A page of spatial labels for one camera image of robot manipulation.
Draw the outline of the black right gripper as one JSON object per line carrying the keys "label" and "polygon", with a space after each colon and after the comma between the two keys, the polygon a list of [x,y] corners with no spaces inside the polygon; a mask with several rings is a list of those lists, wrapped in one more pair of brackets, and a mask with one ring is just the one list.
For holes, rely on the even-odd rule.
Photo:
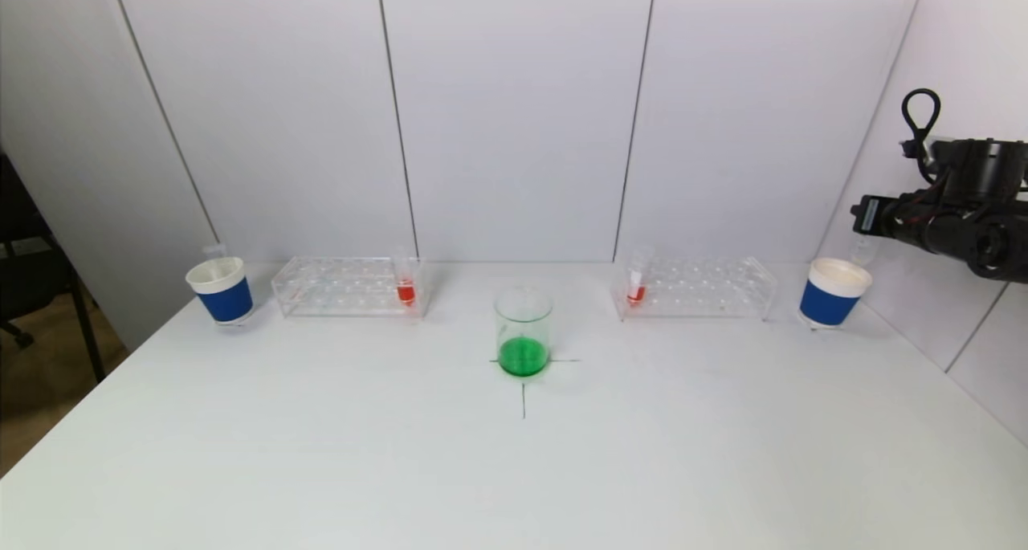
{"label": "black right gripper", "polygon": [[915,201],[910,194],[900,198],[864,195],[858,205],[851,206],[853,232],[866,239],[891,239],[925,249],[923,233],[929,212],[928,206]]}

